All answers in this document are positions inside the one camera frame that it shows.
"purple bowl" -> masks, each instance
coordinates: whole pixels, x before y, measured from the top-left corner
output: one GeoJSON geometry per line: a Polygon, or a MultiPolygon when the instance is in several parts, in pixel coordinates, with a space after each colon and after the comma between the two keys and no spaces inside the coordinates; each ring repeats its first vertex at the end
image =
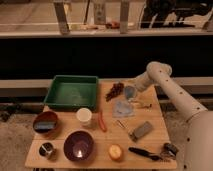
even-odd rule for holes
{"type": "Polygon", "coordinates": [[[64,142],[64,154],[71,161],[82,161],[89,157],[93,150],[93,138],[85,131],[70,134],[64,142]]]}

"knife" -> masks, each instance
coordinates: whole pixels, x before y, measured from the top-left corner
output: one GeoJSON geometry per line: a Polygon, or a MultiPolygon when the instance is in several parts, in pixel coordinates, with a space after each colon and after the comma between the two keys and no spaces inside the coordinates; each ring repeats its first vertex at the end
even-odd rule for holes
{"type": "Polygon", "coordinates": [[[159,155],[154,154],[154,153],[150,153],[149,151],[141,149],[141,148],[129,147],[129,151],[131,151],[135,154],[138,154],[140,156],[150,158],[153,161],[163,160],[159,155]]]}

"floor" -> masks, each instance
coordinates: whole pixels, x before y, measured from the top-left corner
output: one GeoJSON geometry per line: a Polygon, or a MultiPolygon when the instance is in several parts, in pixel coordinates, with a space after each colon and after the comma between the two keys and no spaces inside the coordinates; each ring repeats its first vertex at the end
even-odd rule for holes
{"type": "MultiPolygon", "coordinates": [[[[171,104],[161,103],[170,140],[180,150],[177,154],[178,168],[173,171],[181,171],[187,125],[182,116],[169,106],[171,104]]],[[[12,115],[7,122],[0,122],[0,170],[32,170],[25,168],[24,163],[34,135],[32,123],[35,117],[36,114],[20,113],[12,115]]]]}

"wooden table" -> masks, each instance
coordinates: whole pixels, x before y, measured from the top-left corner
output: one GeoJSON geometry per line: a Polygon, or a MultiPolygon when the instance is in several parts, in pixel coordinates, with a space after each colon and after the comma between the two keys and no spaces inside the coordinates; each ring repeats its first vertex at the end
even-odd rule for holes
{"type": "Polygon", "coordinates": [[[83,128],[77,121],[74,112],[58,112],[59,128],[49,136],[35,134],[29,153],[26,158],[25,166],[33,168],[77,168],[77,169],[175,169],[177,163],[153,162],[152,160],[138,156],[128,151],[128,147],[134,146],[144,148],[150,152],[159,153],[165,142],[170,142],[161,109],[158,103],[154,87],[150,87],[138,97],[145,103],[151,103],[151,108],[134,108],[134,116],[121,118],[120,121],[129,129],[133,130],[136,126],[145,121],[149,121],[154,130],[145,137],[139,139],[137,143],[130,140],[124,130],[116,123],[117,118],[112,116],[113,104],[117,99],[124,99],[123,95],[106,102],[105,95],[112,87],[112,82],[102,82],[99,84],[98,108],[103,110],[103,119],[107,125],[107,132],[102,132],[97,123],[97,113],[93,113],[93,127],[83,128]],[[94,138],[95,145],[91,156],[84,162],[69,161],[63,152],[65,139],[72,132],[85,130],[94,138]],[[41,157],[38,149],[42,143],[51,142],[57,149],[57,153],[52,160],[41,157]],[[124,159],[121,162],[112,161],[108,155],[108,148],[111,144],[119,144],[124,150],[124,159]]]}

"cable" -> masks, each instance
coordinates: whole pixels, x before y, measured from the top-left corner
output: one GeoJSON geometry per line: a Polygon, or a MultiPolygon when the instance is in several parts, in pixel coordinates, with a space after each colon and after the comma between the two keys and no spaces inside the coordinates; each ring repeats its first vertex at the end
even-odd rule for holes
{"type": "Polygon", "coordinates": [[[140,24],[141,24],[141,17],[142,17],[142,14],[143,14],[143,11],[144,11],[144,8],[145,8],[145,5],[146,3],[143,4],[142,8],[141,8],[141,11],[140,11],[140,15],[139,15],[139,19],[138,19],[138,28],[140,28],[140,24]]]}
{"type": "Polygon", "coordinates": [[[88,18],[88,13],[89,13],[89,6],[90,6],[90,0],[87,0],[87,7],[86,7],[85,16],[84,16],[84,25],[87,23],[87,18],[88,18]]]}

